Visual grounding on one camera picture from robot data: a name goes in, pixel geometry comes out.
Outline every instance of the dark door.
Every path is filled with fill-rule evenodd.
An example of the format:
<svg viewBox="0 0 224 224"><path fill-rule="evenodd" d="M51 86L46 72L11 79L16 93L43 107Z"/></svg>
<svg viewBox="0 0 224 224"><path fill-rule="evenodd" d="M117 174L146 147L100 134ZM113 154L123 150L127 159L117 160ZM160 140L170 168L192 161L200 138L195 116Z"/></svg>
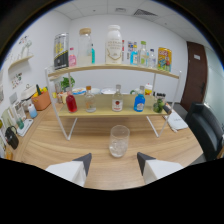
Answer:
<svg viewBox="0 0 224 224"><path fill-rule="evenodd" d="M187 42L188 70L180 105L189 111L192 102L202 103L207 84L207 58L204 46Z"/></svg>

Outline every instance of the wall shelf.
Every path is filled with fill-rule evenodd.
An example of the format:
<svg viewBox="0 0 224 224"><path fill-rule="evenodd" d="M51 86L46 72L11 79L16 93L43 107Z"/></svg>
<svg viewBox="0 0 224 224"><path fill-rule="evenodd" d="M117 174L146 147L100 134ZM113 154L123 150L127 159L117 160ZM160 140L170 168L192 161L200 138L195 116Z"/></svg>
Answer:
<svg viewBox="0 0 224 224"><path fill-rule="evenodd" d="M175 79L179 79L179 76L174 75L170 72L167 71L163 71L163 70L159 70L159 69L155 69L155 68L143 68L143 67L138 67L136 65L125 65L125 64L121 64L121 65L106 65L106 64L96 64L96 65L90 65L90 66L86 66L86 67L68 67L68 68L62 68L62 69L58 69L55 70L55 72L48 74L48 77L59 77L63 74L66 73L71 73L71 72L78 72L78 71L88 71L88 70L99 70L99 69L122 69L122 70L132 70L132 71L142 71L142 72L151 72L151 73L157 73L160 75L165 75L165 76L169 76Z"/></svg>
<svg viewBox="0 0 224 224"><path fill-rule="evenodd" d="M32 57L33 57L33 55L30 55L30 56L27 56L27 57L25 57L25 58L22 58L22 59L19 59L19 60L17 60L17 61L14 61L14 62L9 66L8 69L14 67L14 66L17 65L17 64L20 64L20 63L22 63L22 62L24 62L24 61L29 60L29 59L32 58Z"/></svg>

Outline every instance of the ceiling light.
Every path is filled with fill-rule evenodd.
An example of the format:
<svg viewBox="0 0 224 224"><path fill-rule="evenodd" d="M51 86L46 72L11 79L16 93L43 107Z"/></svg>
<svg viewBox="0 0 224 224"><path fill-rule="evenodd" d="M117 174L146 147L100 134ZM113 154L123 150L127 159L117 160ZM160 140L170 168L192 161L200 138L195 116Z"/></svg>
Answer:
<svg viewBox="0 0 224 224"><path fill-rule="evenodd" d="M115 12L126 12L125 8L116 8Z"/></svg>

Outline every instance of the box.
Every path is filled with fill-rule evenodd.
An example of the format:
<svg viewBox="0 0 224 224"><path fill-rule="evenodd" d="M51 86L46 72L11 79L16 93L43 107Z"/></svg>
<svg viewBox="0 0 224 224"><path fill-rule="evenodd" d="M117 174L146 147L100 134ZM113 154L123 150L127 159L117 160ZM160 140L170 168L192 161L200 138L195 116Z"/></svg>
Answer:
<svg viewBox="0 0 224 224"><path fill-rule="evenodd" d="M42 93L41 95L39 95L37 97L31 97L31 99L32 99L32 102L33 102L36 110L44 110L51 103L51 99L50 99L48 91L45 93Z"/></svg>

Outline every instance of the green bottle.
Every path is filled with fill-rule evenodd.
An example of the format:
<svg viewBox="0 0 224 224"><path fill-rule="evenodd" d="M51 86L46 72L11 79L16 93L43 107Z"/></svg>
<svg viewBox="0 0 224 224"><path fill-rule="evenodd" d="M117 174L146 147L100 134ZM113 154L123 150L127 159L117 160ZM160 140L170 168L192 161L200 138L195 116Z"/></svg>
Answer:
<svg viewBox="0 0 224 224"><path fill-rule="evenodd" d="M37 93L38 93L38 96L40 96L40 95L41 95L40 88L39 88L38 85L36 85L36 87L37 87Z"/></svg>

